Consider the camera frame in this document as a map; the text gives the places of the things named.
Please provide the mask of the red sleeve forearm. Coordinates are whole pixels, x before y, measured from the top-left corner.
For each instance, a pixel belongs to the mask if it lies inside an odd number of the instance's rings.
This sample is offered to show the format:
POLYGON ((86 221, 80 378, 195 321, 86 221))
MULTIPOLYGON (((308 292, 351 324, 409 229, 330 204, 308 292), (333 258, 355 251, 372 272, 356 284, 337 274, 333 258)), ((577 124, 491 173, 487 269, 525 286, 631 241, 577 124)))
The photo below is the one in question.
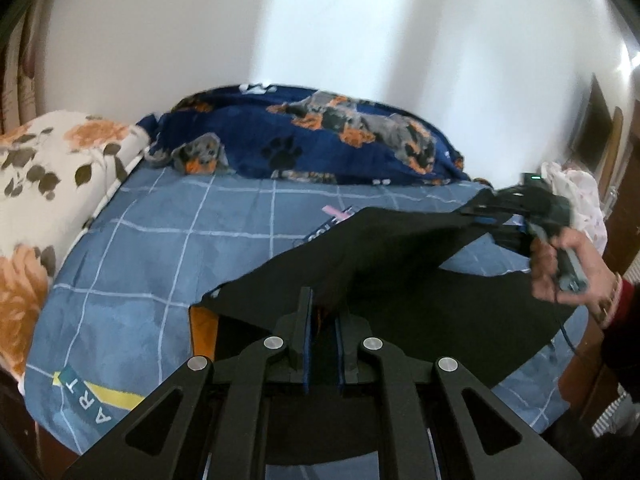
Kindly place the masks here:
POLYGON ((634 304, 634 298, 639 293, 638 284, 631 283, 620 275, 617 275, 617 277, 618 283, 614 299, 608 310, 606 310, 606 317, 601 324, 604 330, 623 323, 628 318, 631 307, 634 304))

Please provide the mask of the person's right hand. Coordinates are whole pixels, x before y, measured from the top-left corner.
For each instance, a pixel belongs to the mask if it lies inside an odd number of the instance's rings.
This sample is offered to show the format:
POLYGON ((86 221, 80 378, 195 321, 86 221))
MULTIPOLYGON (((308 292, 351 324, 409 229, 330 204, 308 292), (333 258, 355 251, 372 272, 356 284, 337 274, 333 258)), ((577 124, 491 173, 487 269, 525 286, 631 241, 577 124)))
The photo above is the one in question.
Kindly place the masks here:
POLYGON ((530 275, 535 298, 585 306, 601 328, 612 323, 623 281, 583 232, 564 228, 548 240, 537 237, 532 244, 530 275))

